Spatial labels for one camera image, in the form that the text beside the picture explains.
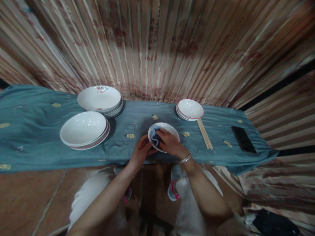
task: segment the black bag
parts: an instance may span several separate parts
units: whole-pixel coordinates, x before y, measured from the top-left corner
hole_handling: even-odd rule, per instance
[[[264,209],[258,211],[253,225],[263,235],[268,236],[298,236],[300,234],[299,228],[288,218]]]

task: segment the wooden chopsticks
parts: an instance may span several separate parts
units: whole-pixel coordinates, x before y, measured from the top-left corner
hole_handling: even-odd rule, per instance
[[[203,137],[203,140],[204,140],[204,142],[206,144],[207,149],[213,150],[212,144],[211,144],[210,139],[209,139],[209,137],[207,135],[207,132],[206,132],[204,126],[203,126],[202,120],[198,119],[197,123],[198,123],[199,129],[201,131],[201,134],[202,134],[202,137]]]

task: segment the sneaker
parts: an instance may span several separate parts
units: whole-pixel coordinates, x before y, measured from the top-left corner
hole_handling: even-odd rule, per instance
[[[173,191],[172,184],[173,184],[174,180],[179,180],[180,178],[181,178],[180,166],[179,166],[179,164],[174,164],[172,166],[172,169],[171,169],[171,184],[167,190],[167,195],[170,198],[170,200],[173,202],[176,201],[177,199],[179,199],[179,195],[175,194],[175,192]]]
[[[118,175],[119,172],[121,172],[123,168],[124,168],[123,166],[115,166],[114,167],[115,175]],[[132,190],[131,190],[131,187],[128,186],[127,191],[125,192],[125,203],[126,204],[131,199],[131,196],[132,196]]]

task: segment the black phone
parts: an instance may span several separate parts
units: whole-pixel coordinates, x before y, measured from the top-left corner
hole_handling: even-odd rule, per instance
[[[234,135],[244,152],[257,153],[246,131],[243,128],[232,126]]]

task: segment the table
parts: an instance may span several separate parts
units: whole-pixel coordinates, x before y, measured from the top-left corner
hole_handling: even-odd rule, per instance
[[[33,85],[13,85],[1,92],[0,171],[125,165],[139,138],[156,122],[172,125],[197,162],[226,166],[234,175],[274,159],[279,152],[261,138],[242,111],[203,105],[202,121],[213,152],[206,148],[196,121],[179,119],[176,104],[128,100],[124,100],[121,114],[109,119],[111,130],[103,143],[89,150],[73,150],[62,143],[59,131],[69,118],[84,111],[76,98],[77,95]],[[257,153],[241,150],[231,126],[246,130]],[[127,134],[134,134],[135,138],[129,139]],[[157,162],[176,163],[177,158],[158,152],[148,156],[145,164]]]

